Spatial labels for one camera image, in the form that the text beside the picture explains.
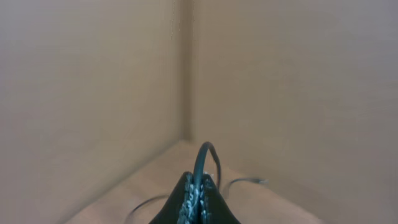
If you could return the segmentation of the black cable micro plug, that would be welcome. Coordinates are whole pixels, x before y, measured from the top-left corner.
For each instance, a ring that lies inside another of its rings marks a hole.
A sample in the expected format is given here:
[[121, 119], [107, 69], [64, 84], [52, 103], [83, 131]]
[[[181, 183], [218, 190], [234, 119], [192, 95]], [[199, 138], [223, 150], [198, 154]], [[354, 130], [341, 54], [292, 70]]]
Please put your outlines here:
[[[200, 213], [200, 197], [201, 197], [201, 186], [202, 186], [202, 177], [205, 173], [204, 171], [204, 166], [205, 166], [205, 160], [206, 160], [206, 155], [207, 153], [210, 152], [211, 156], [216, 164], [216, 180], [213, 180], [213, 182], [215, 183], [215, 185], [217, 186], [221, 196], [223, 197], [223, 199], [227, 196], [228, 192], [229, 192], [229, 188], [231, 187], [231, 185], [235, 182], [239, 182], [239, 181], [247, 181], [247, 182], [252, 182], [255, 184], [261, 184], [264, 185], [266, 183], [268, 183], [267, 180], [264, 179], [258, 179], [258, 178], [253, 178], [253, 177], [246, 177], [246, 178], [239, 178], [239, 179], [234, 179], [231, 182], [229, 182], [223, 190], [220, 189], [221, 187], [221, 164], [220, 164], [220, 160], [219, 157], [216, 153], [215, 147], [214, 145], [212, 145], [212, 143], [210, 142], [204, 142], [201, 145], [201, 148], [198, 152], [196, 161], [195, 161], [195, 166], [194, 166], [194, 170], [193, 172], [191, 172], [193, 174], [193, 211], [194, 211], [194, 215], [195, 218], [193, 219], [194, 223], [191, 224], [201, 224], [198, 220], [199, 218], [199, 213]], [[148, 203], [154, 202], [156, 200], [160, 200], [165, 198], [166, 200], [168, 199], [168, 197], [170, 196], [170, 194], [165, 194], [165, 195], [158, 195], [156, 197], [152, 197], [144, 202], [142, 202], [141, 204], [139, 204], [136, 208], [134, 208], [129, 215], [125, 218], [124, 223], [132, 223], [133, 220], [133, 215], [134, 213], [140, 209], [141, 207], [147, 205]]]

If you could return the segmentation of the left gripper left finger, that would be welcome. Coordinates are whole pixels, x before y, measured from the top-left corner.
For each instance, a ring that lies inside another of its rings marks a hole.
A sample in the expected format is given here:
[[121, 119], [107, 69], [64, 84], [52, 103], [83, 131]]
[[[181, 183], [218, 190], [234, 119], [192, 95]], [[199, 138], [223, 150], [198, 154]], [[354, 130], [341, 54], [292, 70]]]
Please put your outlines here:
[[184, 172], [160, 212], [149, 224], [191, 224], [193, 211], [193, 174]]

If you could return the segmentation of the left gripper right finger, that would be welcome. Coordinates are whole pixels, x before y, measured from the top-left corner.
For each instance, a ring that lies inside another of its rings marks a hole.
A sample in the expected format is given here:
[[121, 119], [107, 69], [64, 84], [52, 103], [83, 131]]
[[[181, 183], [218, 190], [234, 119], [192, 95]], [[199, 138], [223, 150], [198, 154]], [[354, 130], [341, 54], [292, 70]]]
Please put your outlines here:
[[203, 175], [201, 190], [198, 218], [201, 224], [240, 224], [228, 208], [210, 175]]

